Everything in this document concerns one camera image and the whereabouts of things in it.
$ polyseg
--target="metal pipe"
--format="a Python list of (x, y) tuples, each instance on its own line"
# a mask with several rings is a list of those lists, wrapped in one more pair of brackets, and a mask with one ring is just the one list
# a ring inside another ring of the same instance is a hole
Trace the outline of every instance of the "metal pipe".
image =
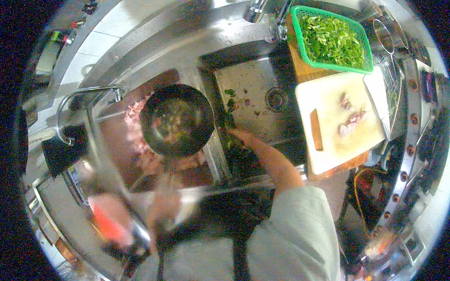
[[(244, 19), (251, 23), (258, 23), (262, 20), (264, 16), (264, 7), (268, 0), (253, 0), (250, 7), (244, 13)], [(270, 30), (275, 35), (275, 39), (283, 40), (286, 38), (288, 32), (287, 27), (284, 25), (286, 21), (286, 16), (288, 15), (292, 5), (292, 0), (286, 0), (281, 7), (280, 13), (275, 19)]]

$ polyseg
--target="green leaf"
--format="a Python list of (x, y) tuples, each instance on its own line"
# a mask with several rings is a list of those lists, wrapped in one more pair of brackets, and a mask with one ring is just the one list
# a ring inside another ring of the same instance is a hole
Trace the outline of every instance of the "green leaf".
[(233, 89), (228, 89), (228, 90), (225, 90), (224, 92), (225, 92), (225, 94), (231, 96), (232, 98), (236, 97), (236, 94), (235, 94), (236, 91)]
[(312, 61), (363, 67), (363, 46), (347, 22), (334, 17), (299, 18), (306, 54)]

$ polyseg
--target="gray sleeve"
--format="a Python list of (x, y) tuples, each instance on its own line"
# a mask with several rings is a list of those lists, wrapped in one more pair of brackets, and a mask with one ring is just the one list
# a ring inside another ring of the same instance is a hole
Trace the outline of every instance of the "gray sleeve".
[(313, 186), (280, 193), (270, 218), (255, 228), (247, 258), (254, 280), (339, 280), (338, 239), (325, 193)]

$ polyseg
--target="hand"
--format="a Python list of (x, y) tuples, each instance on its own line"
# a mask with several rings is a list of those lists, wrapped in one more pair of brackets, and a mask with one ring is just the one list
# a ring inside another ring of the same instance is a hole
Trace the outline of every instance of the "hand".
[(228, 129), (227, 133), (233, 134), (244, 142), (247, 147), (253, 147), (255, 142), (258, 141), (252, 133), (240, 130), (240, 129)]

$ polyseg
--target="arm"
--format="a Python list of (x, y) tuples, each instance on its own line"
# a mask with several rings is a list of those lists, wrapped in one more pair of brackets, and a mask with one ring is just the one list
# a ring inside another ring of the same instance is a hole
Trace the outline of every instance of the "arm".
[(281, 152), (257, 139), (251, 133), (238, 129), (232, 129), (229, 132), (241, 139), (245, 146), (250, 147), (256, 153), (261, 165), (274, 182), (275, 197), (285, 190), (303, 185), (300, 174)]

